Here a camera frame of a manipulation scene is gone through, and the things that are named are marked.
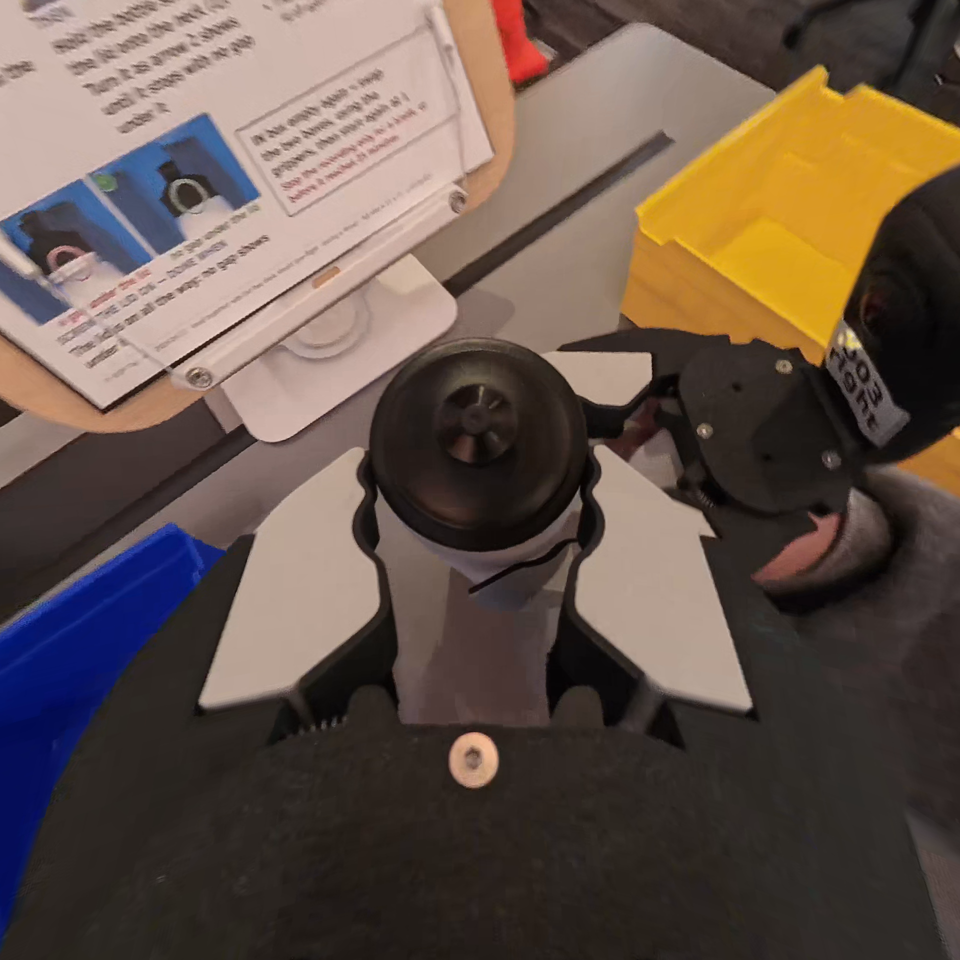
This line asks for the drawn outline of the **black bottle lid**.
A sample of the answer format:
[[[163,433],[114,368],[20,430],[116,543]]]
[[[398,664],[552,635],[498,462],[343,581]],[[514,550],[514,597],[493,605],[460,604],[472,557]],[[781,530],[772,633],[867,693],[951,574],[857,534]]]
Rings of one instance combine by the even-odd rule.
[[[580,398],[541,355],[498,339],[416,354],[371,422],[379,491],[415,534],[486,553],[544,533],[579,491],[589,441]]]

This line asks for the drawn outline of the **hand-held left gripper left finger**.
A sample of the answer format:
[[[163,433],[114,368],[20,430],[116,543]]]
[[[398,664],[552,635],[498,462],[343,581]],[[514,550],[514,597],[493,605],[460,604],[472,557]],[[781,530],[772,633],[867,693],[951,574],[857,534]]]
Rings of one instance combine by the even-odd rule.
[[[311,721],[356,690],[397,698],[399,652],[377,490],[355,447],[288,494],[256,529],[198,704],[283,700]]]

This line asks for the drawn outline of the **yellow plastic bin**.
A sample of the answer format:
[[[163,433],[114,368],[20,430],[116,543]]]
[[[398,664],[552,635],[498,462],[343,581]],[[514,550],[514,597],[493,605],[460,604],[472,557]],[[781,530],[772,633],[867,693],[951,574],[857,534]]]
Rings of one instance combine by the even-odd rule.
[[[827,361],[868,436],[958,493],[958,122],[815,67],[636,209],[621,311]]]

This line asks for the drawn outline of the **white plastic bottle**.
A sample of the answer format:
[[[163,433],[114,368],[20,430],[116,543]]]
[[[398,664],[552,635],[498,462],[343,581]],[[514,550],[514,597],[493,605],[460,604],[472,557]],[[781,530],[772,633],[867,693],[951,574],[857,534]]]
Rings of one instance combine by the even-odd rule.
[[[574,495],[560,516],[542,532],[519,544],[493,551],[467,551],[438,545],[416,534],[396,516],[383,500],[376,504],[380,540],[377,553],[385,562],[390,583],[402,595],[429,598],[447,589],[454,574],[462,590],[503,570],[511,564],[541,556],[560,539],[576,539],[582,501]],[[542,591],[557,591],[561,573],[570,564],[575,545],[564,563]]]

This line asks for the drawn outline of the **orange traffic cone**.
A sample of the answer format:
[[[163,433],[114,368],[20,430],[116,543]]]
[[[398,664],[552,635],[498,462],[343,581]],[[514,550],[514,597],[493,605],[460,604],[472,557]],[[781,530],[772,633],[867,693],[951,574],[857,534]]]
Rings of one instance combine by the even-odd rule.
[[[530,38],[522,1],[491,1],[510,82],[520,87],[549,71],[549,60]]]

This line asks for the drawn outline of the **blue plastic bin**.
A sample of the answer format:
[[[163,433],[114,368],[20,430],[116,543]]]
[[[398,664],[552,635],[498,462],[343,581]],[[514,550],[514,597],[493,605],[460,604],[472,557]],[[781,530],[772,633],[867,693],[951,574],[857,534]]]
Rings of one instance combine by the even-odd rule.
[[[52,791],[92,715],[224,555],[167,524],[2,629],[2,932]]]

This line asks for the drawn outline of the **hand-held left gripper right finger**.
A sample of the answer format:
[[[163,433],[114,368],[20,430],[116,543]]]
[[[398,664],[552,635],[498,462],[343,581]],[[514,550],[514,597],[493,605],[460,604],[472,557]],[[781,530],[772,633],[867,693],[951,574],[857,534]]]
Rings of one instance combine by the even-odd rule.
[[[700,510],[671,498],[605,445],[588,454],[579,552],[548,656],[551,714],[593,691],[601,721],[648,726],[668,702],[749,716],[754,702],[714,583]]]

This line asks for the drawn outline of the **person's right hand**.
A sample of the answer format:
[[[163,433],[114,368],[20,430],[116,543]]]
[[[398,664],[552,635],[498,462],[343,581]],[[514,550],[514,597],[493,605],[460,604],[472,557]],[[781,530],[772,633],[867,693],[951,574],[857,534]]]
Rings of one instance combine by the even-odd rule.
[[[813,529],[789,542],[774,558],[751,575],[763,588],[790,581],[815,568],[831,551],[842,528],[843,515],[808,514]]]

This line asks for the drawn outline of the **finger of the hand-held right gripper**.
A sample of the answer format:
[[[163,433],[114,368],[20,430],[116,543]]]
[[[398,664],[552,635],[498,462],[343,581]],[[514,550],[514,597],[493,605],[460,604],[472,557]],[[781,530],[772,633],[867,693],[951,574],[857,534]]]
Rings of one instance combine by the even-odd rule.
[[[540,556],[516,561],[474,583],[467,596],[487,609],[520,611],[546,588],[565,562],[570,547],[577,545],[576,538],[561,538]]]
[[[549,351],[539,356],[583,402],[611,410],[634,409],[654,377],[648,352]]]

